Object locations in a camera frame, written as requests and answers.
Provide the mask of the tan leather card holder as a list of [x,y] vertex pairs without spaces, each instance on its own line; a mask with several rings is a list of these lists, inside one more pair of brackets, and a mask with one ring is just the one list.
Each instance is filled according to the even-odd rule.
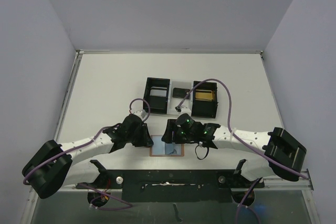
[[151,136],[153,145],[150,147],[150,157],[183,157],[183,144],[165,143],[161,135]]

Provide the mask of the black bin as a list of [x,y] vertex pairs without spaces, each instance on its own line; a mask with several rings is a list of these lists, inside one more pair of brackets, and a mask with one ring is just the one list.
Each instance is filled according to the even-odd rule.
[[199,118],[216,118],[218,99],[217,83],[205,82],[192,92],[192,116]]
[[146,80],[143,108],[151,114],[167,114],[170,79],[151,78]]

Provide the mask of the white bin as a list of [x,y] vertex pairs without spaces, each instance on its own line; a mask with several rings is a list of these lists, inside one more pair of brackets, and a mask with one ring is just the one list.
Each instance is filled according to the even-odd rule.
[[167,115],[179,116],[180,114],[187,113],[189,116],[192,114],[192,106],[193,106],[193,98],[192,95],[189,95],[187,99],[185,99],[181,105],[181,112],[177,111],[175,108],[182,102],[184,97],[187,95],[187,92],[181,94],[179,97],[176,97],[173,94],[174,89],[184,89],[191,90],[193,88],[193,81],[191,80],[179,80],[179,79],[171,79],[169,85],[169,96],[167,100]]

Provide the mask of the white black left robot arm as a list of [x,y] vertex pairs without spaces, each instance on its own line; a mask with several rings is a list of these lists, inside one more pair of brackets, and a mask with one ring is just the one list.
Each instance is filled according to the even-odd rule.
[[22,170],[23,184],[32,186],[41,199],[55,194],[62,186],[69,184],[66,178],[74,165],[98,155],[110,154],[124,148],[151,147],[144,111],[131,113],[113,126],[104,126],[93,137],[69,143],[45,142]]

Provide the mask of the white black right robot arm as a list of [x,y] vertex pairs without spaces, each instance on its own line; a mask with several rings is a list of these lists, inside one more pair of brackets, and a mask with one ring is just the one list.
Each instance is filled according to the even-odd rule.
[[185,114],[167,121],[161,140],[168,144],[196,144],[207,150],[231,149],[261,156],[258,161],[247,158],[239,161],[234,182],[241,187],[269,176],[278,176],[290,182],[305,177],[301,169],[307,149],[280,127],[270,132],[249,132],[229,129],[217,123],[203,124]]

